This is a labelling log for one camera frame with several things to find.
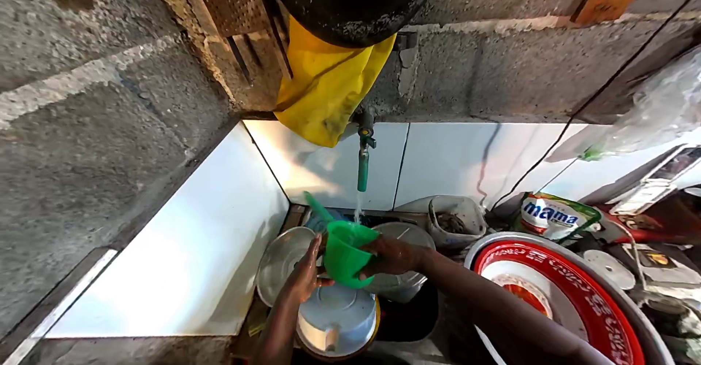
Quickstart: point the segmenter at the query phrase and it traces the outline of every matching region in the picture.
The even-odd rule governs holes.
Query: white tile
[[[600,161],[587,162],[578,160],[562,174],[557,176],[543,191],[575,201],[584,197],[595,202],[608,201],[608,199],[588,197],[588,195],[605,185],[613,185],[614,188],[620,188],[620,190],[622,190],[629,181],[639,180],[645,172],[639,175],[640,178],[632,178],[618,185],[616,182],[623,178],[623,176],[633,172],[638,167],[650,162],[675,146],[683,143],[699,142],[701,142],[701,128],[691,131],[668,143],[638,150],[633,153],[605,157]],[[701,183],[701,169],[694,168],[686,175],[682,176],[675,184],[683,188],[696,183]]]
[[[307,190],[326,207],[355,208],[360,148],[356,130],[349,130],[353,132],[349,137],[328,148],[309,143],[277,121],[246,120],[245,124],[292,202],[306,204],[303,191]],[[392,208],[408,126],[374,125],[377,148],[370,149],[363,208]]]
[[[586,124],[571,125],[563,141],[584,127]],[[490,208],[546,152],[563,128],[564,124],[411,123],[396,209],[425,211],[425,198],[434,195],[471,197]],[[516,192],[539,190],[571,161],[541,163]],[[402,207],[417,199],[424,200]]]
[[[47,334],[237,334],[289,202],[242,124]]]

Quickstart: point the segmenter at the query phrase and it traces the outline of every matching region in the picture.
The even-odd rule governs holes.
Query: red and white bowl
[[[497,233],[470,249],[465,266],[524,299],[615,364],[674,363],[625,293],[560,245],[534,235]]]

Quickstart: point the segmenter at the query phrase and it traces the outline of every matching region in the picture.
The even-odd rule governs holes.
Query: electrical wire
[[[647,290],[647,283],[645,282],[645,275],[643,273],[643,267],[640,265],[640,254],[638,254],[638,244],[635,242],[633,234],[631,234],[625,227],[621,227],[623,232],[628,235],[630,239],[631,250],[633,251],[633,259],[635,260],[635,270],[638,272],[638,278],[640,279],[640,284],[643,291]]]
[[[648,47],[648,45],[650,45],[650,43],[653,41],[653,39],[654,39],[655,37],[657,37],[658,34],[659,34],[665,27],[667,27],[667,24],[669,24],[670,21],[672,21],[672,19],[674,19],[675,17],[677,17],[677,15],[679,14],[679,12],[680,12],[690,1],[691,1],[691,0],[684,0],[684,2],[681,4],[681,6],[679,6],[679,8],[677,8],[677,10],[675,10],[674,12],[672,12],[672,14],[670,15],[670,17],[668,17],[667,20],[665,20],[665,21],[662,23],[662,25],[660,26],[660,28],[658,28],[657,30],[655,30],[655,31],[653,32],[653,35],[652,35],[650,38],[648,38],[648,40],[646,40],[646,41],[643,43],[643,45],[641,45],[641,47],[639,47],[638,50],[636,50],[635,53],[634,53],[632,56],[630,56],[630,57],[625,61],[625,63],[623,63],[623,65],[621,65],[620,68],[618,68],[618,70],[609,78],[609,80],[607,80],[606,83],[604,83],[604,85],[601,86],[601,87],[597,90],[597,92],[595,92],[594,94],[592,94],[591,97],[590,97],[586,102],[584,102],[584,103],[582,104],[582,106],[579,107],[579,109],[577,109],[576,111],[574,111],[574,113],[572,113],[572,115],[570,116],[569,120],[567,120],[567,124],[565,124],[565,127],[564,127],[564,128],[562,129],[562,131],[560,132],[560,135],[558,135],[557,139],[555,139],[555,142],[553,142],[553,144],[552,144],[550,147],[548,147],[548,149],[545,151],[545,153],[543,154],[543,156],[542,156],[541,158],[539,158],[539,160],[536,161],[536,163],[534,163],[534,164],[528,169],[528,171],[526,171],[526,172],[523,174],[523,176],[521,176],[521,178],[520,178],[518,181],[516,181],[516,183],[513,185],[513,187],[511,188],[511,190],[510,190],[509,192],[507,192],[506,194],[502,195],[496,202],[494,202],[494,206],[491,207],[490,211],[494,211],[494,209],[499,205],[500,202],[502,202],[502,201],[503,201],[506,197],[508,197],[509,195],[512,195],[514,191],[516,191],[516,188],[518,188],[519,184],[521,184],[521,182],[526,178],[526,176],[528,176],[529,173],[531,173],[536,167],[538,167],[538,165],[540,165],[540,163],[543,162],[543,160],[545,160],[545,158],[548,156],[548,154],[550,154],[550,152],[552,152],[552,150],[555,148],[555,146],[557,146],[557,144],[562,140],[562,137],[564,137],[565,133],[567,132],[567,129],[570,127],[570,124],[572,124],[572,122],[573,122],[574,119],[577,117],[577,115],[579,115],[580,113],[582,113],[582,111],[583,111],[584,109],[586,109],[586,107],[588,107],[589,104],[591,104],[591,102],[593,102],[595,99],[597,99],[597,97],[599,97],[599,96],[601,95],[601,93],[603,93],[604,90],[606,90],[606,89],[611,85],[611,83],[613,83],[613,81],[614,81],[621,73],[623,73],[623,71],[624,71],[626,68],[628,68],[628,65],[630,65],[636,58],[638,58],[638,56],[645,50],[645,48]]]

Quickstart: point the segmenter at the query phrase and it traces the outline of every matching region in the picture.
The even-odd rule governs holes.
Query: yellow cloth
[[[283,78],[275,116],[319,146],[334,147],[348,119],[375,83],[395,35],[364,49],[330,45],[290,17],[287,59],[293,78]]]

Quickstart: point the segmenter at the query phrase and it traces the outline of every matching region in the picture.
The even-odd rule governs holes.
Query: hand
[[[402,274],[421,268],[425,247],[409,244],[398,239],[380,235],[377,239],[360,247],[373,253],[370,262],[363,267],[358,279],[365,280],[376,273]]]
[[[309,244],[309,249],[302,260],[299,260],[285,282],[283,291],[289,292],[295,299],[299,300],[299,303],[306,302],[317,287],[331,286],[334,283],[333,280],[318,277],[320,273],[323,273],[323,270],[319,271],[316,267],[321,241],[321,235],[317,234]]]

